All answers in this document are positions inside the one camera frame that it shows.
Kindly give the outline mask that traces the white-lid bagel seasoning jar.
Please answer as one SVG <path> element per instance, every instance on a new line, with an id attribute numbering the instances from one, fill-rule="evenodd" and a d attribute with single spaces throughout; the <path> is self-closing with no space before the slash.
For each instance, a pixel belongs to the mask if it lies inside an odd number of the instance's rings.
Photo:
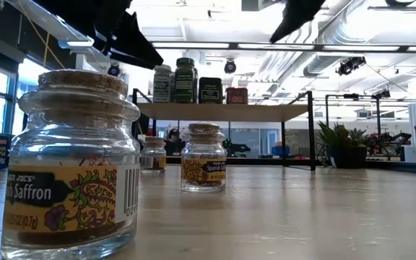
<path id="1" fill-rule="evenodd" d="M 171 86 L 171 67 L 165 64 L 154 68 L 153 77 L 153 102 L 169 103 Z"/>

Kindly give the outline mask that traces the black ceiling fixture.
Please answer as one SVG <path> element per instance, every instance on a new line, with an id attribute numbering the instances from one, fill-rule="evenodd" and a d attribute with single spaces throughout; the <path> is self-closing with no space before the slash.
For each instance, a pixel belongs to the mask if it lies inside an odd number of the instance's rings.
<path id="1" fill-rule="evenodd" d="M 416 0 L 384 0 L 385 6 L 368 6 L 367 10 L 381 12 L 406 12 L 416 14 Z"/>

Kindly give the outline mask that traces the succulent in black pot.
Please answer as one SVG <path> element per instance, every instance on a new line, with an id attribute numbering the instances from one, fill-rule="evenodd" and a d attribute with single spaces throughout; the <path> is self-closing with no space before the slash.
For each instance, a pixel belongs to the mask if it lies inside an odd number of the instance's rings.
<path id="1" fill-rule="evenodd" d="M 364 166 L 368 154 L 366 130 L 347 129 L 338 123 L 331 128 L 321 121 L 318 125 L 321 128 L 318 135 L 332 167 L 356 169 Z"/>

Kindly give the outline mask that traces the green-lid oregano spice jar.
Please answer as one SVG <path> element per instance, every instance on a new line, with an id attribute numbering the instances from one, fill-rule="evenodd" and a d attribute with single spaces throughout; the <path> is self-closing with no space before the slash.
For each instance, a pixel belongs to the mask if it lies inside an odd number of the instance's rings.
<path id="1" fill-rule="evenodd" d="M 196 73 L 192 58 L 178 58 L 175 70 L 174 101 L 176 103 L 195 103 Z"/>

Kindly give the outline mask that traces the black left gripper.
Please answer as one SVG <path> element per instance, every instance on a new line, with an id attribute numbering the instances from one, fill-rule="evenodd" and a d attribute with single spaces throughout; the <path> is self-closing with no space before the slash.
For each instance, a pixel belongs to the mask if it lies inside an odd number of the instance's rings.
<path id="1" fill-rule="evenodd" d="M 140 32 L 137 13 L 126 12 L 132 0 L 34 1 L 92 38 L 95 47 L 110 46 L 113 60 L 145 69 L 163 64 L 162 56 Z"/>

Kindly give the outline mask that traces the wooden shelf black frame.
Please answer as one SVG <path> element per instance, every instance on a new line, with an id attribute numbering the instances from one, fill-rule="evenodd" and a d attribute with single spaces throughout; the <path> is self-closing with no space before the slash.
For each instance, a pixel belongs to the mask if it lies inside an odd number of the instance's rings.
<path id="1" fill-rule="evenodd" d="M 287 105 L 245 105 L 245 104 L 196 104 L 196 103 L 153 103 L 140 90 L 132 90 L 131 101 L 140 111 L 153 120 L 152 134 L 156 135 L 156 122 L 169 121 L 216 121 L 216 122 L 279 122 L 281 129 L 282 149 L 285 149 L 285 123 L 304 113 L 308 114 L 308 138 L 310 156 L 308 159 L 248 159 L 231 157 L 228 165 L 257 165 L 298 167 L 308 166 L 315 170 L 316 151 L 313 118 L 313 93 L 307 91 L 299 94 Z"/>

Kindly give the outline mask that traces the cork-top saffron glass jar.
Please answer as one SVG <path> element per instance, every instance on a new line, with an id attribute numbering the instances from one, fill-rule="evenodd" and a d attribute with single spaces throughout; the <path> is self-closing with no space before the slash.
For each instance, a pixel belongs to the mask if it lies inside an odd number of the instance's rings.
<path id="1" fill-rule="evenodd" d="M 134 239 L 140 112 L 127 92 L 118 77 L 61 69 L 19 99 L 27 125 L 9 153 L 3 258 L 98 260 Z"/>
<path id="2" fill-rule="evenodd" d="M 188 125 L 181 151 L 181 190 L 214 193 L 226 187 L 227 153 L 225 135 L 217 124 L 196 122 Z"/>
<path id="3" fill-rule="evenodd" d="M 156 136 L 146 136 L 142 146 L 141 173 L 164 173 L 167 155 L 165 141 Z"/>

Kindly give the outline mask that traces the black background object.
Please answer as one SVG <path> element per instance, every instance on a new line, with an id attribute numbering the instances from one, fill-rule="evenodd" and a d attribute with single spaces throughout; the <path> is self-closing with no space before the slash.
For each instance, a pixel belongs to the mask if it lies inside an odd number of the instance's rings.
<path id="1" fill-rule="evenodd" d="M 226 139 L 223 145 L 228 157 L 246 157 L 246 153 L 251 151 L 246 144 L 233 144 L 230 139 Z"/>
<path id="2" fill-rule="evenodd" d="M 165 141 L 165 150 L 167 152 L 167 156 L 180 155 L 184 147 L 185 142 L 180 138 L 179 130 L 171 129 L 168 132 L 167 139 Z"/>

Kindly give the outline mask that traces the red and black background robot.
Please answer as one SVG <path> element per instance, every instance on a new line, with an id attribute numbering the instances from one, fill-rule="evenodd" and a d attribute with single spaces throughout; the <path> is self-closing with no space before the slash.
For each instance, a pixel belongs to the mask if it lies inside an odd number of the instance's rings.
<path id="1" fill-rule="evenodd" d="M 410 145 L 412 135 L 404 132 L 399 132 L 396 135 L 390 135 L 389 132 L 382 134 L 371 134 L 368 137 L 367 147 L 370 156 L 399 157 L 404 158 L 403 145 Z"/>

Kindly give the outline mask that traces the long ceiling light bar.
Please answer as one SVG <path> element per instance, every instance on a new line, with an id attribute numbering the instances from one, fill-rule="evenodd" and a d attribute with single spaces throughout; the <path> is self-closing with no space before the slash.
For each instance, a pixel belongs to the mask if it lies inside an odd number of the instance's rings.
<path id="1" fill-rule="evenodd" d="M 416 45 L 371 44 L 319 44 L 319 43 L 235 43 L 235 42 L 189 42 L 156 41 L 156 49 L 200 49 L 230 51 L 297 51 L 297 52 L 343 52 L 343 53 L 416 53 Z"/>

